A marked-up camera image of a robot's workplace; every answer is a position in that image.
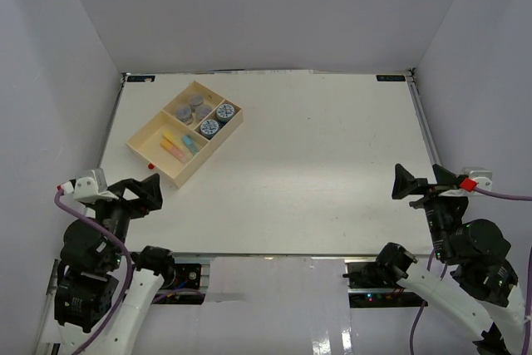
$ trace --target wooden box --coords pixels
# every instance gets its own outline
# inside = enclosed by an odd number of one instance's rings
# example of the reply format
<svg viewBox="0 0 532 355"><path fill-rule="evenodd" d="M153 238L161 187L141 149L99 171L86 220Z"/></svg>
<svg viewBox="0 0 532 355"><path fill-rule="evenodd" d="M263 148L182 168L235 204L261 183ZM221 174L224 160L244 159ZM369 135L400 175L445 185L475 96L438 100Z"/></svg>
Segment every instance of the wooden box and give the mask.
<svg viewBox="0 0 532 355"><path fill-rule="evenodd" d="M187 104L189 97L195 93L203 95L204 104L208 104L213 110L202 121L198 121L193 114L194 121L190 125L186 125L175 117L174 112L178 105ZM234 107L236 111L234 117L222 126L213 138L210 140L204 138L200 134L201 123L208 119L216 120L216 109L225 103ZM173 180L179 188L220 147L243 120L243 112L240 107L194 81L136 132L126 144L146 163L152 164L163 176ZM188 135L199 152L192 155L187 150L190 160L186 163L181 162L160 145L165 131L169 131L178 141L181 140L182 136Z"/></svg>

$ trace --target gray wall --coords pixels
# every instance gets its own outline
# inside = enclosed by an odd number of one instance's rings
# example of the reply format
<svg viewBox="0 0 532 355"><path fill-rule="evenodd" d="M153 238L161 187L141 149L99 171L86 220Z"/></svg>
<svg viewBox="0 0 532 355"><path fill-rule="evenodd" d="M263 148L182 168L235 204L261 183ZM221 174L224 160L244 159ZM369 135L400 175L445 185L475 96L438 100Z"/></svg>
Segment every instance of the gray wall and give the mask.
<svg viewBox="0 0 532 355"><path fill-rule="evenodd" d="M453 0L81 0L120 71L414 67Z"/></svg>
<svg viewBox="0 0 532 355"><path fill-rule="evenodd" d="M442 162L494 171L494 190L532 195L532 0L455 0L419 66L423 106ZM532 205L473 199L496 222L526 286Z"/></svg>
<svg viewBox="0 0 532 355"><path fill-rule="evenodd" d="M71 221L56 185L96 162L120 76L79 0L0 10L0 353L29 354Z"/></svg>

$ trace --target white table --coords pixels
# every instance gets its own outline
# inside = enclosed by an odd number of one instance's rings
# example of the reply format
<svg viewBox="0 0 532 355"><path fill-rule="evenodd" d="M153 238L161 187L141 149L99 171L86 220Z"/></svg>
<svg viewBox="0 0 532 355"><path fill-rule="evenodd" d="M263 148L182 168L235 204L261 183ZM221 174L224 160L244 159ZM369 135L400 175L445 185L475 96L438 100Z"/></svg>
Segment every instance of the white table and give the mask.
<svg viewBox="0 0 532 355"><path fill-rule="evenodd" d="M433 179L406 82L311 71L157 75L126 83L101 166L150 175L126 141L193 80L243 107L244 123L163 209L131 222L130 250L374 255L388 241L429 254L422 211L393 201L394 165Z"/></svg>

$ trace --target orange marker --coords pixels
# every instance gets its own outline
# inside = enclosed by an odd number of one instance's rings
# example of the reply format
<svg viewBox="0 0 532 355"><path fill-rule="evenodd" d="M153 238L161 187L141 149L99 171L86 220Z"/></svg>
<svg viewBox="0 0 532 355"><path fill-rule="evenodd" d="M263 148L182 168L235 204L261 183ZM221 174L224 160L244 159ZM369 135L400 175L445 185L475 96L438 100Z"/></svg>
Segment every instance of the orange marker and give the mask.
<svg viewBox="0 0 532 355"><path fill-rule="evenodd" d="M189 157L180 149L172 145L169 141L166 139L163 139L160 145L163 146L163 148L168 151L170 154L172 154L175 158L177 158L182 163L189 162Z"/></svg>

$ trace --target round container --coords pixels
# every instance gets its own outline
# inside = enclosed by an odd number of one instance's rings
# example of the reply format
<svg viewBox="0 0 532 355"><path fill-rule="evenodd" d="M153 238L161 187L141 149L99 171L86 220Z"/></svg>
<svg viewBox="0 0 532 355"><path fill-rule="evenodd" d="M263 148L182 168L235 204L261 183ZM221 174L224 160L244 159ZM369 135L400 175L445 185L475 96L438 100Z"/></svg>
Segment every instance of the round container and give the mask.
<svg viewBox="0 0 532 355"><path fill-rule="evenodd" d="M216 120L207 120L201 123L199 133L207 139L212 139L219 131L219 123Z"/></svg>
<svg viewBox="0 0 532 355"><path fill-rule="evenodd" d="M192 109L189 105L186 104L177 106L177 108L175 109L175 116L178 120L180 120L186 125L190 125L194 121L194 117L192 116Z"/></svg>
<svg viewBox="0 0 532 355"><path fill-rule="evenodd" d="M195 93L194 95L191 95L189 97L189 106L192 109L192 111L195 111L197 107L201 106L203 104L203 96L201 96L199 93Z"/></svg>
<svg viewBox="0 0 532 355"><path fill-rule="evenodd" d="M196 108L196 119L198 122L203 120L210 112L213 110L213 107L206 104L202 104Z"/></svg>
<svg viewBox="0 0 532 355"><path fill-rule="evenodd" d="M216 118L218 118L221 122L228 122L233 117L234 107L230 104L222 104L220 107L218 107L218 110L216 110Z"/></svg>

